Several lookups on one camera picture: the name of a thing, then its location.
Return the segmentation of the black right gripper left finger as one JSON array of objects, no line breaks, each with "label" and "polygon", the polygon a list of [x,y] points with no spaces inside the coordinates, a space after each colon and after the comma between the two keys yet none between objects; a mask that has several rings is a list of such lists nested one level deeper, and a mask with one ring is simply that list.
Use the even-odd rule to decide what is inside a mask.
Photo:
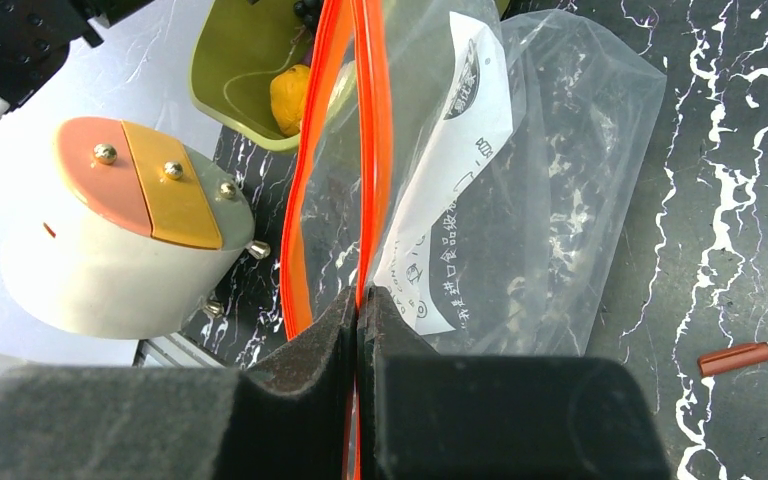
[{"label": "black right gripper left finger", "polygon": [[0,372],[0,479],[341,479],[354,296],[253,367]]}]

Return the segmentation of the clear zip bag orange zipper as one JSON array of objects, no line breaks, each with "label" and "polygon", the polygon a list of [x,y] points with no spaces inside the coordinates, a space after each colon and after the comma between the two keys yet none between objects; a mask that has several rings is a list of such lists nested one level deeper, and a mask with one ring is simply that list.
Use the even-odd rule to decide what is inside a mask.
[{"label": "clear zip bag orange zipper", "polygon": [[328,1],[314,37],[281,243],[289,341],[386,289],[440,354],[582,357],[666,86],[611,31],[560,10],[500,18],[512,133],[453,152],[393,143],[385,1]]}]

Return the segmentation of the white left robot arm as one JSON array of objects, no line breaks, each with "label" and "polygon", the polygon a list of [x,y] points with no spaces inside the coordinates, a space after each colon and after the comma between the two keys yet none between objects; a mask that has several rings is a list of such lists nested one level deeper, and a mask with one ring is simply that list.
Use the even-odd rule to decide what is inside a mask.
[{"label": "white left robot arm", "polygon": [[65,64],[70,44],[103,43],[110,28],[151,0],[0,0],[0,120],[22,107]]}]

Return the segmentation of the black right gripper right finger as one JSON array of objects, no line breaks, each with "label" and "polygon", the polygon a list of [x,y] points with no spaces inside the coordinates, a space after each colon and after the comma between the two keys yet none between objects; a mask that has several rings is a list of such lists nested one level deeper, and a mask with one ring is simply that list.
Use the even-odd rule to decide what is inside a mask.
[{"label": "black right gripper right finger", "polygon": [[667,479],[638,383],[590,357],[436,352],[369,289],[357,326],[360,479]]}]

